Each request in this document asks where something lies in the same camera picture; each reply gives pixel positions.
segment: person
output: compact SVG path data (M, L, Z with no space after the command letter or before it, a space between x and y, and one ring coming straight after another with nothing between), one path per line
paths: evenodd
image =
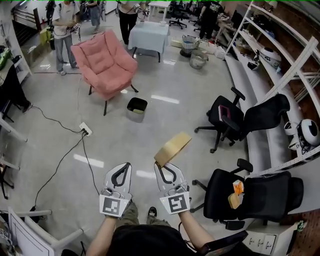
M12 101L16 106L22 107L25 114L33 104L27 100L21 88L14 63L8 59L0 70L0 94Z
M52 24L54 25L53 37L56 54L56 70L62 76L66 74L63 68L65 62L62 55L64 43L71 67L73 69L77 68L76 59L71 51L72 37L69 28L72 28L77 23L78 13L79 8L74 1L63 1L59 3L53 12Z
M200 39L203 39L205 34L207 39L211 39L212 32L216 25L218 14L224 12L224 9L218 1L204 1L199 19L201 20Z
M45 6L46 9L46 22L50 26L51 25L51 19L52 15L54 14L56 7L56 3L54 0L49 0L48 3Z
M89 1L87 4L89 11L90 11L90 16L91 16L91 24L92 26L95 27L93 33L96 34L99 31L100 27L100 8L98 5L98 1Z
M182 225L197 250L214 238L194 219L190 211L178 213ZM138 209L130 201L121 218L106 216L86 256L162 255L188 256L189 249L178 230L157 218L151 207L146 225L139 224Z
M142 9L146 8L146 3L142 1L120 1L119 20L122 39L124 44L129 44L130 31L136 25L138 14L134 10L135 5L140 5Z

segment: shoe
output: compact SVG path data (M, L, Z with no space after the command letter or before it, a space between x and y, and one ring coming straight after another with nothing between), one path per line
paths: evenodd
M25 108L22 110L22 113L23 113L23 114L27 113L27 111L28 111L29 109L31 109L33 106L34 106L34 105L30 102L29 106L28 106L28 107L25 107Z
M150 207L150 209L148 210L148 217L149 216L157 217L157 209L155 207Z

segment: power strip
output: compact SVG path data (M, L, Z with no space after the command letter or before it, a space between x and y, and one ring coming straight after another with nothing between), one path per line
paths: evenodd
M82 129L85 129L85 131L88 133L86 136L89 137L92 134L92 130L89 129L89 127L86 125L85 122L81 123L79 127Z

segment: pink armchair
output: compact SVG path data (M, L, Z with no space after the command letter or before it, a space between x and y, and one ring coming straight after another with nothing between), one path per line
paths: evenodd
M138 63L127 53L112 30L97 34L94 38L71 46L71 50L82 72L84 80L107 101L123 89L132 85Z

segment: white floor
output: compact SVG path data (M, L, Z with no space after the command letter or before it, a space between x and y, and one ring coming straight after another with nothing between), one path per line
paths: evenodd
M150 21L160 21L152 17ZM172 37L197 35L198 31L187 20L187 29L170 27ZM121 40L119 18L114 12L109 14L101 30L112 29ZM81 27L82 41L91 38L93 28L90 22ZM73 36L73 43L78 35ZM32 68L33 75L23 84L26 97L45 115L57 119L70 129L79 130L79 124L85 122L93 134L84 139L85 149L90 159L100 161L103 166L92 166L98 190L101 190L108 170L124 162L132 164L130 192L136 203L142 224L151 206L158 210L158 217L166 219L178 228L177 215L168 215L162 207L156 176L154 174L154 155L171 137L181 131L192 136L192 140L183 151L172 160L184 173L190 184L191 206L195 207L204 200L205 192L193 187L191 181L198 179L207 184L216 168L232 171L238 158L247 158L244 142L229 147L228 141L220 143L216 153L211 154L216 138L215 131L194 133L198 126L210 125L206 116L214 100L223 95L230 100L234 94L226 63L209 55L207 65L193 69L189 60L179 54L180 49L167 46L161 63L158 57L137 54L138 71L133 85L139 90L136 94L129 87L124 93L109 101L107 114L103 116L104 101L97 93L88 95L89 86L80 74L60 76L54 73L55 52L51 52L38 61ZM67 72L79 73L79 70ZM135 123L126 117L126 106L133 97L148 101L145 118ZM0 195L0 210L11 206L16 211L28 211L35 203L37 191L55 172L65 153L81 138L45 119L38 109L26 114L12 107L9 115L14 120L12 126L27 136L27 143L1 130L1 153L5 158L20 166L20 171L9 169L6 179L13 182L15 188L6 187L9 200ZM57 174L40 192L37 209L51 209L53 214L44 223L44 227L56 238L62 238L78 228L86 230L81 237L88 246L102 223L104 216L99 213L99 198L95 191L92 174L86 162L83 146L79 144L61 163ZM216 239L232 234L221 224L203 216L203 211L194 213L203 227Z

